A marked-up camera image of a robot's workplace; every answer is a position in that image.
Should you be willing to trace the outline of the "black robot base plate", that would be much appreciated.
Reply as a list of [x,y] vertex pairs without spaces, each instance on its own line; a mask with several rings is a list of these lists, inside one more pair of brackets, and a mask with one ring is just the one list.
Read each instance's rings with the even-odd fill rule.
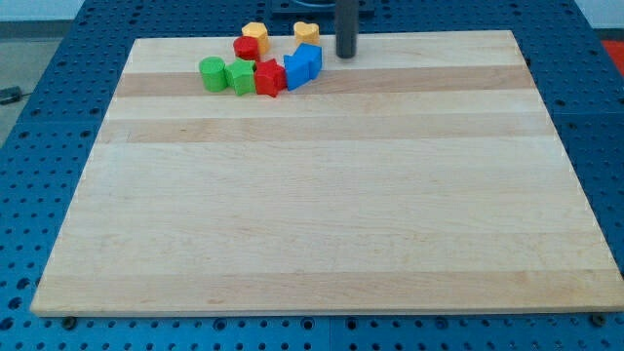
[[[358,0],[359,15],[372,15],[375,11],[375,1]],[[295,15],[333,15],[335,0],[269,0],[266,1],[274,17]]]

